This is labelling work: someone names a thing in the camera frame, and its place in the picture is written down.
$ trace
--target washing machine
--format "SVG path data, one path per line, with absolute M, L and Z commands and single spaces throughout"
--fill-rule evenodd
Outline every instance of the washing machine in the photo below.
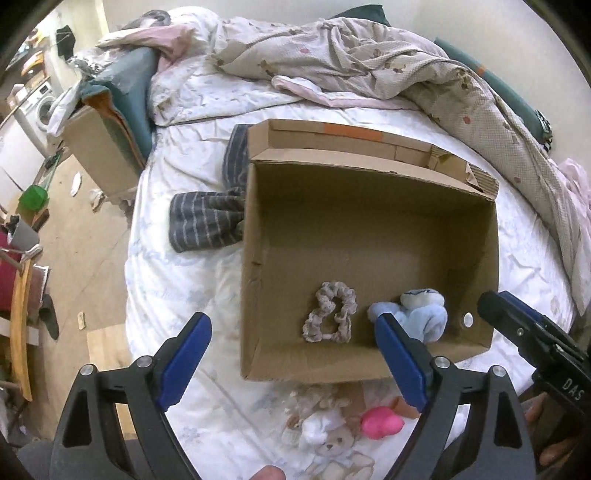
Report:
M 43 82 L 15 112 L 18 123 L 45 157 L 53 153 L 47 141 L 47 126 L 51 118 L 51 106 L 55 101 L 56 96 L 51 84 Z

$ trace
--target slipper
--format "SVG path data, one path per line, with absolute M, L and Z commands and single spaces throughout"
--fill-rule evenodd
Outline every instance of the slipper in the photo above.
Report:
M 60 326 L 57 323 L 56 310 L 53 307 L 53 300 L 49 294 L 43 295 L 41 308 L 39 309 L 39 319 L 45 323 L 49 336 L 54 340 L 60 336 Z

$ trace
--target washing machine door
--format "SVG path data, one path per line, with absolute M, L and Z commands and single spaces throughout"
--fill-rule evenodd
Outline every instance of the washing machine door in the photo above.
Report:
M 56 99 L 54 96 L 47 95 L 37 104 L 37 108 L 35 109 L 35 122 L 37 123 L 39 130 L 42 132 L 47 132 L 49 119 L 51 118 L 52 113 L 51 106 L 55 101 Z

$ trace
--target hanging black cloth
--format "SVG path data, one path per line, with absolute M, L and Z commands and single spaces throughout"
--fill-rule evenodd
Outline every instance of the hanging black cloth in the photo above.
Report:
M 57 54 L 65 61 L 73 57 L 74 43 L 76 43 L 76 37 L 69 25 L 56 30 Z

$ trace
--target gray bucket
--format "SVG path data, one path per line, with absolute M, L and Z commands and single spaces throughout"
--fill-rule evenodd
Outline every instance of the gray bucket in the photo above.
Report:
M 13 249 L 26 252 L 39 243 L 39 234 L 18 215 L 17 227 L 8 235 L 8 243 Z

